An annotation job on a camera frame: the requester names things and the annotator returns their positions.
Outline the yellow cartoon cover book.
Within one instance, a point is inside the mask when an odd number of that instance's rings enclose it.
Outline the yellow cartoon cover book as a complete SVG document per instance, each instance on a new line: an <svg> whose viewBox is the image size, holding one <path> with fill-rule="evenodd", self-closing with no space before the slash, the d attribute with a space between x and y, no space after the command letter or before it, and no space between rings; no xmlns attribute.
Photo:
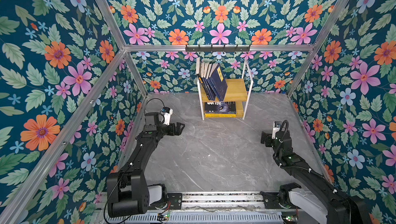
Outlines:
<svg viewBox="0 0 396 224"><path fill-rule="evenodd" d="M205 118L236 118L236 114L205 114Z"/></svg>

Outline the black wolf cover book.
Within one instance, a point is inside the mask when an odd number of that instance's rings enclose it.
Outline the black wolf cover book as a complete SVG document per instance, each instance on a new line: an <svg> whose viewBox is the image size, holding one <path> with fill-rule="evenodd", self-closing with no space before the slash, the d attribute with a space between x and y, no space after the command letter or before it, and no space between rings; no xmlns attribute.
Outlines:
<svg viewBox="0 0 396 224"><path fill-rule="evenodd" d="M205 114L236 114L236 102L206 102Z"/></svg>

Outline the navy book yellow label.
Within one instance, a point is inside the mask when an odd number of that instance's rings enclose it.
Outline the navy book yellow label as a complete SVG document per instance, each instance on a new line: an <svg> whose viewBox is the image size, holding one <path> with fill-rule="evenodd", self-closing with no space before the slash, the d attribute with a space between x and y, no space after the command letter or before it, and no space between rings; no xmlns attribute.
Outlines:
<svg viewBox="0 0 396 224"><path fill-rule="evenodd" d="M205 81L204 81L204 64L203 64L203 62L202 61L200 61L200 66L199 66L199 80L200 80L200 82L201 82L201 85L203 86L203 88L204 88L204 91L205 91L205 94L206 94L206 96L207 96L207 99L209 99L209 97L210 97L210 95L209 95L209 91L207 90L207 87L206 87L206 83L205 83Z"/></svg>

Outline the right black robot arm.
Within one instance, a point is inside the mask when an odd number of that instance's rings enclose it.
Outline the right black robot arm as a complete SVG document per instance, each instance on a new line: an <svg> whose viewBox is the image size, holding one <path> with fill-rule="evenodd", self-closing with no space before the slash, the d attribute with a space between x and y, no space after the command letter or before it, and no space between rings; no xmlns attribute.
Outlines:
<svg viewBox="0 0 396 224"><path fill-rule="evenodd" d="M261 144L273 149L277 166L297 179L296 183L281 185L278 194L262 193L266 204L298 207L320 224L370 224L371 217L363 199L338 190L323 175L293 151L289 131L275 136L262 132Z"/></svg>

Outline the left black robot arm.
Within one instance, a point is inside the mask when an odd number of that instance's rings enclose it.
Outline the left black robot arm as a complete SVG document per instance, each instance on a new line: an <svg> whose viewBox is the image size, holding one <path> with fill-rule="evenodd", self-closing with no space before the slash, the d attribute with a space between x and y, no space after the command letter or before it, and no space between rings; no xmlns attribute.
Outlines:
<svg viewBox="0 0 396 224"><path fill-rule="evenodd" d="M144 214L151 206L167 206L164 184L147 185L144 172L159 141L165 136L179 136L183 123L171 123L173 110L164 107L160 112L145 114L145 125L136 137L131 157L118 172L111 173L107 184L107 213L111 218Z"/></svg>

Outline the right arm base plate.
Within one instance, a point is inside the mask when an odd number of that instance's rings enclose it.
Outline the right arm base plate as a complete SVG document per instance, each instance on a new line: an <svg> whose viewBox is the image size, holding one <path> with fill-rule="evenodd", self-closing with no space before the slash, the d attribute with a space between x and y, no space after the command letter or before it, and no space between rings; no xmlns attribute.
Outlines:
<svg viewBox="0 0 396 224"><path fill-rule="evenodd" d="M260 192L263 197L263 202L266 209L289 209L291 205L288 204L283 196L275 192Z"/></svg>

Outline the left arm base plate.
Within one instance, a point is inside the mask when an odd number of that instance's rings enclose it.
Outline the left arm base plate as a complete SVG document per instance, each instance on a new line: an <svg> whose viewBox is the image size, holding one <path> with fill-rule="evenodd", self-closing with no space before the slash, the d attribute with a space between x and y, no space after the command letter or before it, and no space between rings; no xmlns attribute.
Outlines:
<svg viewBox="0 0 396 224"><path fill-rule="evenodd" d="M167 193L165 200L164 210L181 210L183 203L182 193Z"/></svg>

